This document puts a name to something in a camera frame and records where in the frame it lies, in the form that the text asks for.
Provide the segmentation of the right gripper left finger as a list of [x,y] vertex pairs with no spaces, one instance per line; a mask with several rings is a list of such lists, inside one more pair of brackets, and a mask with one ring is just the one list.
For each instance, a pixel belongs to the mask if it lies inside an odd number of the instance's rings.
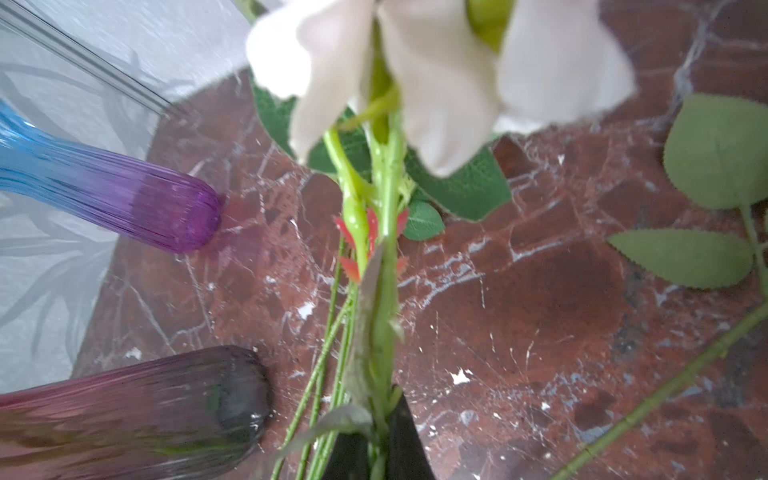
[[360,433],[339,433],[322,480],[368,480],[368,439]]

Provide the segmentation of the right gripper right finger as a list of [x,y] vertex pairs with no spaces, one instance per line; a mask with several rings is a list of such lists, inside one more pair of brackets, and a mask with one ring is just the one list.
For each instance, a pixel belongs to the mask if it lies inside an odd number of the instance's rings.
[[401,395],[389,415],[388,480],[435,480],[407,400]]

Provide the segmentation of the red smoky glass vase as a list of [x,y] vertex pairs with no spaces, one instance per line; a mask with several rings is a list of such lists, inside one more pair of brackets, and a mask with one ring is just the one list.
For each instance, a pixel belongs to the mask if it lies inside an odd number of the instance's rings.
[[216,346],[1,397],[4,479],[214,479],[271,413],[256,354]]

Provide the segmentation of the blue purple glass vase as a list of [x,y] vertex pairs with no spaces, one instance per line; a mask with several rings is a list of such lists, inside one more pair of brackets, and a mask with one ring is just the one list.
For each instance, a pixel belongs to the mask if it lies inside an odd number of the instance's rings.
[[207,244],[223,204],[206,182],[52,136],[1,105],[1,188],[172,253]]

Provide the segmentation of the flower bunch on table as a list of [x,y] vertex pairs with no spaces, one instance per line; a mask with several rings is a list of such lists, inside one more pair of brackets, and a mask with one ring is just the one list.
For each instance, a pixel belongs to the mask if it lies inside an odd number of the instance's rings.
[[614,349],[619,377],[648,394],[608,415],[557,477],[572,479],[605,451],[629,446],[623,462],[648,477],[681,465],[686,478],[763,479],[767,412],[751,426],[740,408],[748,341],[767,330],[766,105],[686,97],[661,164],[688,216],[608,238],[650,288],[635,306],[642,342]]

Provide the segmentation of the aluminium frame rail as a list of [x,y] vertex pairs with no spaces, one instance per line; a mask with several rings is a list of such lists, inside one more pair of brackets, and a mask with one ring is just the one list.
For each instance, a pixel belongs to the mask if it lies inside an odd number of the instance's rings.
[[181,110],[160,94],[124,73],[19,1],[1,2],[1,25],[32,40],[100,82],[159,115]]

